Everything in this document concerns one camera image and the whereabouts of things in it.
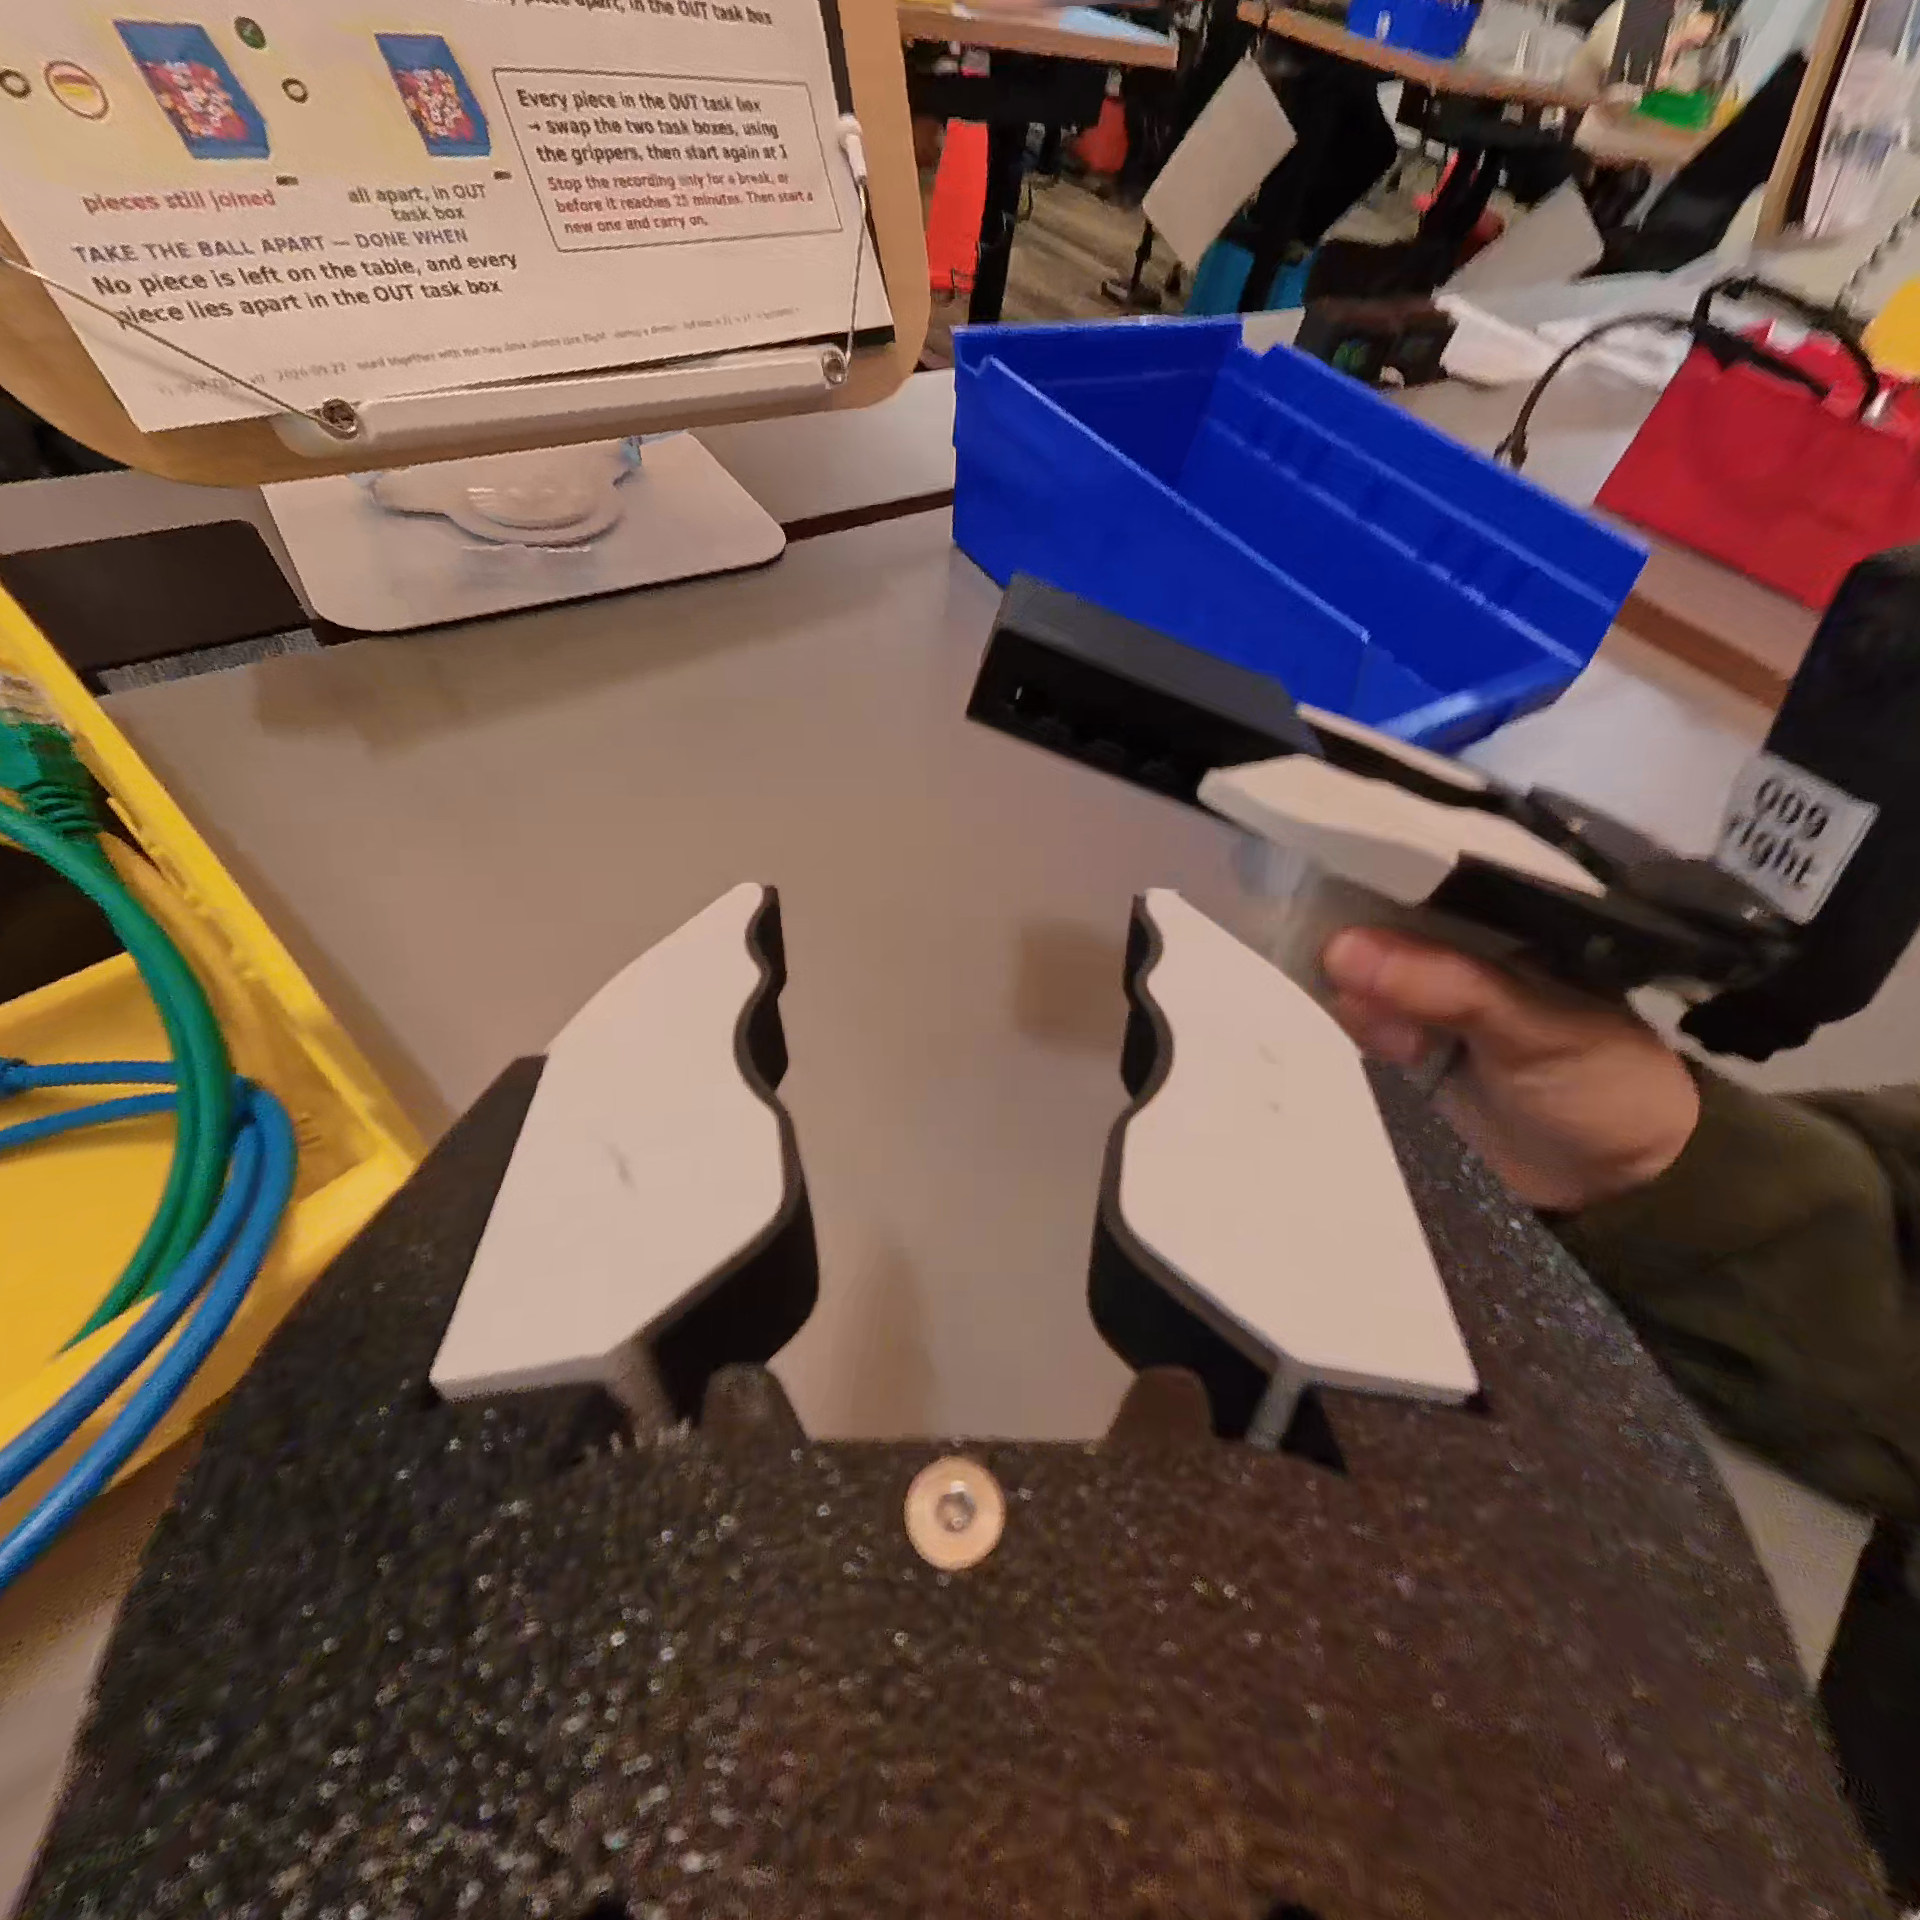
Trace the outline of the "grey hanging panel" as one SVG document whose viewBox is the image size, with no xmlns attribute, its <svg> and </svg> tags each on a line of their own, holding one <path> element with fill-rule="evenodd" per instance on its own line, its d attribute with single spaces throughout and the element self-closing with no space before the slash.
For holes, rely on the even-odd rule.
<svg viewBox="0 0 1920 1920">
<path fill-rule="evenodd" d="M 1141 214 L 1190 274 L 1297 144 L 1278 85 L 1236 60 L 1146 189 Z"/>
</svg>

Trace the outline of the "white stand base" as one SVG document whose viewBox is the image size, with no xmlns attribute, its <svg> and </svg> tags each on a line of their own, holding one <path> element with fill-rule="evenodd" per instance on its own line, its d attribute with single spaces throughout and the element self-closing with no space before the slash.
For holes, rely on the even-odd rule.
<svg viewBox="0 0 1920 1920">
<path fill-rule="evenodd" d="M 780 523 L 692 434 L 261 488 L 305 609 L 405 635 L 776 564 Z"/>
</svg>

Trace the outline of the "instruction sheet on wooden board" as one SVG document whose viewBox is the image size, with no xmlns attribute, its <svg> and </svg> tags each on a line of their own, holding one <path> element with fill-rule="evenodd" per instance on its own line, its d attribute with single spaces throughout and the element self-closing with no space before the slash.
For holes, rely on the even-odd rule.
<svg viewBox="0 0 1920 1920">
<path fill-rule="evenodd" d="M 243 487 L 804 419 L 927 329 L 894 5 L 4 5 L 4 391 Z"/>
</svg>

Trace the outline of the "yellow plastic bin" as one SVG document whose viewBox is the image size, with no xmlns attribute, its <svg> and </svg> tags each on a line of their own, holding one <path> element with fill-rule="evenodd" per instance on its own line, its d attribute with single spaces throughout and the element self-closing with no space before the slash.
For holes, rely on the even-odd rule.
<svg viewBox="0 0 1920 1920">
<path fill-rule="evenodd" d="M 178 1447 L 426 1155 L 284 943 L 4 595 L 4 874 L 112 952 L 4 995 L 4 1586 Z"/>
</svg>

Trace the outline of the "red bag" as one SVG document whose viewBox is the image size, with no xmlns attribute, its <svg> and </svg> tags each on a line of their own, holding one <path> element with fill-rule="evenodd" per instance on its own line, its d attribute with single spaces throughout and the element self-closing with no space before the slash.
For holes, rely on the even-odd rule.
<svg viewBox="0 0 1920 1920">
<path fill-rule="evenodd" d="M 1835 309 L 1754 276 L 1709 283 L 1688 333 L 1602 515 L 1812 613 L 1916 547 L 1916 362 L 1884 367 Z"/>
</svg>

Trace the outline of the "black pouch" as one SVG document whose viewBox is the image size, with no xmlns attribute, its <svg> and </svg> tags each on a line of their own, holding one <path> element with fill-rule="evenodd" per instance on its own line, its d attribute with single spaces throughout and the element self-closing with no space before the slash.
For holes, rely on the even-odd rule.
<svg viewBox="0 0 1920 1920">
<path fill-rule="evenodd" d="M 1418 296 L 1320 299 L 1301 310 L 1297 353 L 1380 389 L 1424 389 L 1445 379 L 1458 320 Z"/>
</svg>

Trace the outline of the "person's right hand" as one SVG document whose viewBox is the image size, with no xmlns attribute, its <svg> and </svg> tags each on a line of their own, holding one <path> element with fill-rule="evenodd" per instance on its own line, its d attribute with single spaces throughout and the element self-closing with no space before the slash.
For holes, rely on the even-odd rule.
<svg viewBox="0 0 1920 1920">
<path fill-rule="evenodd" d="M 1374 926 L 1334 933 L 1320 968 L 1357 1050 L 1428 1074 L 1459 1140 L 1534 1210 L 1651 1185 L 1699 1124 L 1691 1070 L 1618 1002 Z"/>
</svg>

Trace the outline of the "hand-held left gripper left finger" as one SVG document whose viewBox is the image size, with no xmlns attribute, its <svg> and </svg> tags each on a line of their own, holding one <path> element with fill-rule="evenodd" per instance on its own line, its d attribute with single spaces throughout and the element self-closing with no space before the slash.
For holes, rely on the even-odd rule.
<svg viewBox="0 0 1920 1920">
<path fill-rule="evenodd" d="M 546 1048 L 429 1387 L 596 1389 L 694 1422 L 805 1326 L 820 1256 L 782 1101 L 780 895 L 739 882 L 615 973 Z"/>
</svg>

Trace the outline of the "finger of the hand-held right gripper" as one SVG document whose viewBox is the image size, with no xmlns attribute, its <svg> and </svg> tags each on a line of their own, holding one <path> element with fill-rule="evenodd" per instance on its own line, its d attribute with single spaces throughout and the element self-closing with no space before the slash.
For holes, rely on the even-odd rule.
<svg viewBox="0 0 1920 1920">
<path fill-rule="evenodd" d="M 1346 717 L 1300 704 L 1297 718 L 1315 741 L 1321 759 L 1357 779 L 1389 783 L 1415 794 L 1498 793 L 1498 785 L 1474 766 Z"/>
<path fill-rule="evenodd" d="M 1284 853 L 1399 907 L 1428 907 L 1470 864 L 1597 900 L 1606 885 L 1536 832 L 1479 807 L 1424 798 L 1288 755 L 1204 774 L 1198 802 Z"/>
</svg>

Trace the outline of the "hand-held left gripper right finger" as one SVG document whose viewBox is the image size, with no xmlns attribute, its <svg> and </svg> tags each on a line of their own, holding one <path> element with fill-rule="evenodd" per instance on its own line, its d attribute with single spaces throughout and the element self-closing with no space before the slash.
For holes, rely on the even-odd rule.
<svg viewBox="0 0 1920 1920">
<path fill-rule="evenodd" d="M 1132 900 L 1123 1107 L 1087 1310 L 1135 1374 L 1181 1372 L 1213 1436 L 1282 1448 L 1325 1392 L 1462 1411 L 1479 1378 L 1357 1050 L 1175 891 Z"/>
</svg>

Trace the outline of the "blue plastic bin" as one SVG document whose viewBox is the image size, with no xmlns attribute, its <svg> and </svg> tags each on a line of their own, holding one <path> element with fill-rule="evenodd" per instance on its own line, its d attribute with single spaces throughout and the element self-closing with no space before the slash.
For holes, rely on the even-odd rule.
<svg viewBox="0 0 1920 1920">
<path fill-rule="evenodd" d="M 1452 755 L 1548 708 L 1648 550 L 1237 319 L 965 327 L 953 544 Z"/>
</svg>

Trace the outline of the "black network switch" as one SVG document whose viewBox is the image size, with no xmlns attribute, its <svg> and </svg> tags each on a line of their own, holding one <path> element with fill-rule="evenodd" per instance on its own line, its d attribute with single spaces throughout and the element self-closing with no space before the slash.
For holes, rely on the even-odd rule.
<svg viewBox="0 0 1920 1920">
<path fill-rule="evenodd" d="M 1216 770 L 1328 759 L 1279 681 L 1026 572 L 1001 592 L 965 717 L 1187 808 Z"/>
</svg>

